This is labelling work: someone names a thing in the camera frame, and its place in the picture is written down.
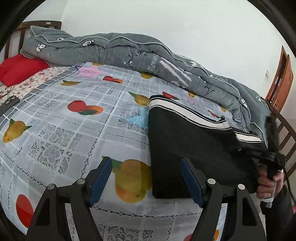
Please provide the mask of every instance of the folded black clothing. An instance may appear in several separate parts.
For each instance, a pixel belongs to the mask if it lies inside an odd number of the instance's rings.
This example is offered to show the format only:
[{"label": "folded black clothing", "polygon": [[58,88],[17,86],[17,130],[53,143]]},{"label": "folded black clothing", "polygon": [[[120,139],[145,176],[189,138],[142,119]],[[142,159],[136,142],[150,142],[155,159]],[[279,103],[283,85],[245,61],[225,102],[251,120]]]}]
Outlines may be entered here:
[{"label": "folded black clothing", "polygon": [[155,198],[190,198],[181,174],[181,159],[221,185],[244,184],[257,189],[258,171],[252,158],[239,155],[248,147],[267,150],[257,136],[232,128],[222,118],[211,120],[162,95],[149,100],[148,137],[152,194]]}]

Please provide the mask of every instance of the gray blanket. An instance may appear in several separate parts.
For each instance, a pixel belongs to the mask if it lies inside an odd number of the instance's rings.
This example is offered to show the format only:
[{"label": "gray blanket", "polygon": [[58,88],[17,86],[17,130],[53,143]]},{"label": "gray blanket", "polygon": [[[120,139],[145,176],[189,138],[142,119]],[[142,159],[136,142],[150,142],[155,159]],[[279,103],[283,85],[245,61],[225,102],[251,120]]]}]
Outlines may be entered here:
[{"label": "gray blanket", "polygon": [[94,34],[73,37],[62,30],[31,26],[21,49],[50,66],[96,62],[154,74],[224,106],[244,128],[266,141],[268,107],[254,90],[218,76],[189,58],[176,55],[159,40],[141,34]]}]

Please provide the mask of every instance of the wooden door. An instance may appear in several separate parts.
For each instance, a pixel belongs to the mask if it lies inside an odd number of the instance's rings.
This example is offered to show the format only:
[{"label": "wooden door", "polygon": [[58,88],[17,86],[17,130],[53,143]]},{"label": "wooden door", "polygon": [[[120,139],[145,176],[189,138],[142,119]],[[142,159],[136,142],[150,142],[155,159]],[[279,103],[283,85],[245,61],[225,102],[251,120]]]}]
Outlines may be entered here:
[{"label": "wooden door", "polygon": [[286,54],[282,46],[281,57],[274,77],[274,81],[266,96],[266,100],[280,112],[288,97],[292,81],[293,72],[291,66],[290,56]]}]

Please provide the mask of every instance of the human hand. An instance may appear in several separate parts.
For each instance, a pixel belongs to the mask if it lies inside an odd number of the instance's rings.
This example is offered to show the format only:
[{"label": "human hand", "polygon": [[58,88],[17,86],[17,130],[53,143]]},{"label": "human hand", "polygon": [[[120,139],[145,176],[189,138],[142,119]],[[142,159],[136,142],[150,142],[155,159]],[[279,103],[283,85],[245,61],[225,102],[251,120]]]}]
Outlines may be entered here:
[{"label": "human hand", "polygon": [[276,175],[273,176],[273,181],[277,181],[276,186],[274,186],[274,182],[267,178],[267,172],[262,169],[262,166],[258,167],[258,171],[260,177],[258,178],[259,186],[257,188],[257,198],[269,198],[274,189],[274,196],[276,197],[276,195],[283,188],[284,174],[279,171]]}]

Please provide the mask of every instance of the bed frame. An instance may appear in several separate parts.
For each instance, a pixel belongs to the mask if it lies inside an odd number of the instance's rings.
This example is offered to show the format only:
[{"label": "bed frame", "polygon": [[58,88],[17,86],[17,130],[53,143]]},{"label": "bed frame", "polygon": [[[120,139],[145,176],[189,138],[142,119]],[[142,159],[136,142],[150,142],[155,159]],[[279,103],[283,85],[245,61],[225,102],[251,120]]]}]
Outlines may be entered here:
[{"label": "bed frame", "polygon": [[[289,161],[289,159],[292,157],[292,155],[296,151],[296,132],[294,131],[294,129],[292,128],[292,126],[286,121],[286,119],[275,108],[273,108],[270,103],[268,103],[267,101],[266,101],[266,103],[268,105],[268,108],[270,110],[271,115],[274,116],[274,117],[276,117],[280,121],[280,124],[279,124],[279,126],[277,128],[277,133],[279,134],[284,127],[288,131],[288,134],[286,135],[286,137],[279,144],[280,150],[282,150],[284,148],[284,146],[287,144],[287,142],[290,140],[290,138],[293,138],[294,141],[295,141],[295,144],[291,147],[291,149],[289,150],[289,152],[287,154],[284,153],[285,156],[286,156],[286,163],[287,163],[287,161]],[[296,170],[296,161],[289,168],[289,170],[287,170],[287,176],[288,177],[291,176],[292,173],[295,170]]]},{"label": "bed frame", "polygon": [[[45,27],[45,28],[54,27],[55,29],[61,29],[62,22],[60,22],[60,21],[50,21],[50,20],[22,22],[16,29],[16,30],[21,30],[18,53],[20,53],[20,50],[22,49],[22,46],[24,44],[24,38],[25,38],[26,30],[28,28],[30,28],[31,26],[39,26],[39,27]],[[9,37],[8,41],[6,42],[5,52],[4,52],[4,59],[8,58],[10,40],[11,40],[11,36]]]}]

